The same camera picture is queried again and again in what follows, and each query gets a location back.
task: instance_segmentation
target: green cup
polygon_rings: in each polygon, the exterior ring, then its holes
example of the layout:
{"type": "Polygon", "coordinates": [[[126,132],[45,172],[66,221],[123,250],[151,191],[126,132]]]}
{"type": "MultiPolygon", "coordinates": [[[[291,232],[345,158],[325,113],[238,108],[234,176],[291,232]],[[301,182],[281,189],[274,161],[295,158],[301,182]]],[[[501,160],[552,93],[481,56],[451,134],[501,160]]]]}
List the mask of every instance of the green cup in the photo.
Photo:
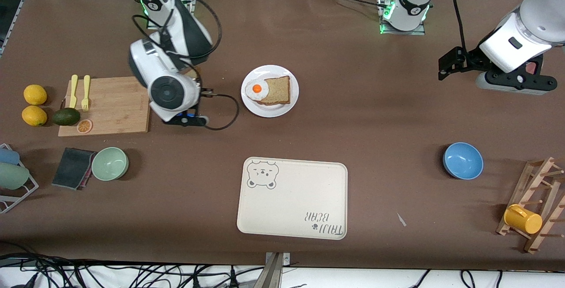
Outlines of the green cup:
{"type": "Polygon", "coordinates": [[[0,163],[0,187],[19,189],[30,177],[30,171],[19,165],[0,163]]]}

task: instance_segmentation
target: bread slice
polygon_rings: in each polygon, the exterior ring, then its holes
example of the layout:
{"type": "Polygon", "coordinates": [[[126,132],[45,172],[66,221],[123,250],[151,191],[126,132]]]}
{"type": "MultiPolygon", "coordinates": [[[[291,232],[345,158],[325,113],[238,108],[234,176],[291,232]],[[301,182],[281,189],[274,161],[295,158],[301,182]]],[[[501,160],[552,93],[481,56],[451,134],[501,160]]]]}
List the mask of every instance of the bread slice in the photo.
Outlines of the bread slice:
{"type": "Polygon", "coordinates": [[[265,81],[269,85],[269,94],[257,103],[266,106],[290,103],[290,76],[267,78],[265,81]]]}

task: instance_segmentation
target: white plate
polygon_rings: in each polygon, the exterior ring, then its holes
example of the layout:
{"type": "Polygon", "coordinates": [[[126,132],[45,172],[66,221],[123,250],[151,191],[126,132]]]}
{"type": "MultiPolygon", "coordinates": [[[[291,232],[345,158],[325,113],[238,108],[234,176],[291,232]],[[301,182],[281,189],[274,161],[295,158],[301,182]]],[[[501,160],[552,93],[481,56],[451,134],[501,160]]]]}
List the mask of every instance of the white plate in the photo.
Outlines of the white plate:
{"type": "Polygon", "coordinates": [[[347,168],[341,163],[245,160],[237,227],[248,234],[343,239],[347,168]]]}
{"type": "Polygon", "coordinates": [[[241,100],[250,112],[261,117],[278,117],[288,113],[298,100],[298,81],[296,77],[286,68],[277,65],[265,65],[253,69],[245,77],[244,82],[241,84],[241,100]],[[249,81],[256,79],[277,78],[283,76],[290,76],[290,103],[278,104],[272,106],[261,105],[250,99],[245,94],[245,86],[249,81]]]}

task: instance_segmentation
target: yellow mug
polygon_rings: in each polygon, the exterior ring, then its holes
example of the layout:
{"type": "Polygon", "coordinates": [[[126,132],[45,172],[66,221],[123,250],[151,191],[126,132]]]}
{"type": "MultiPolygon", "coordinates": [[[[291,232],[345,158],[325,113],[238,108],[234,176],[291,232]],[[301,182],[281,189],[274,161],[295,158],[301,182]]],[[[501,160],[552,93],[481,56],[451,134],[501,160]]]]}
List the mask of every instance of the yellow mug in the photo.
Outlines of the yellow mug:
{"type": "Polygon", "coordinates": [[[504,212],[504,223],[528,234],[534,234],[541,228],[543,220],[539,214],[512,204],[504,212]]]}

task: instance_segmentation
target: bear print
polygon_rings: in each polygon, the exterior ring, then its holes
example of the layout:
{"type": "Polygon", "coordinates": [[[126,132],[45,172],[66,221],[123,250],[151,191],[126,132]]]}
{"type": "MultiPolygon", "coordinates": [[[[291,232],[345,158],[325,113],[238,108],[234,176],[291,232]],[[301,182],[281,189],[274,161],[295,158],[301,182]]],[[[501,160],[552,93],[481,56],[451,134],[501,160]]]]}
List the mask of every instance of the bear print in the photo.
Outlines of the bear print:
{"type": "Polygon", "coordinates": [[[267,161],[252,161],[247,167],[249,174],[248,187],[266,186],[267,189],[274,189],[277,186],[275,181],[279,173],[276,163],[267,161]]]}

